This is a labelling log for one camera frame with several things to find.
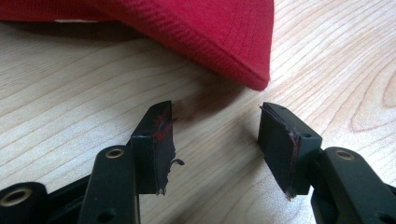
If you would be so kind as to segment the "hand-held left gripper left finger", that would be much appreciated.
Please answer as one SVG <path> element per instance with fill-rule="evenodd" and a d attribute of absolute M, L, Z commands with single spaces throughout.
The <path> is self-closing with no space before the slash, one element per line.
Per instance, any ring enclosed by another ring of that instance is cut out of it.
<path fill-rule="evenodd" d="M 164 101 L 148 109 L 131 135 L 139 194 L 164 195 L 171 167 L 185 164 L 176 157 L 174 122 L 172 102 Z"/>

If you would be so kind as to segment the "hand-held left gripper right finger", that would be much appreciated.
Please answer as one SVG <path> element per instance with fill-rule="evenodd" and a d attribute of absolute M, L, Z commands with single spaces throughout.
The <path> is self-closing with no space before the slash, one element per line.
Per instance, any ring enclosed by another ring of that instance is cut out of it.
<path fill-rule="evenodd" d="M 286 107 L 261 105 L 258 144 L 276 183 L 290 199 L 307 195 L 307 170 L 319 154 L 322 137 Z"/>

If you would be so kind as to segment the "red cap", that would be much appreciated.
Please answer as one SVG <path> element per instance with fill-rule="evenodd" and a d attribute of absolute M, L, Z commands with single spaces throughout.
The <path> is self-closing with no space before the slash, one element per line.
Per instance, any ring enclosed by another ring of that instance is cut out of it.
<path fill-rule="evenodd" d="M 120 21 L 255 91 L 270 80 L 274 0 L 0 0 L 0 21 Z"/>

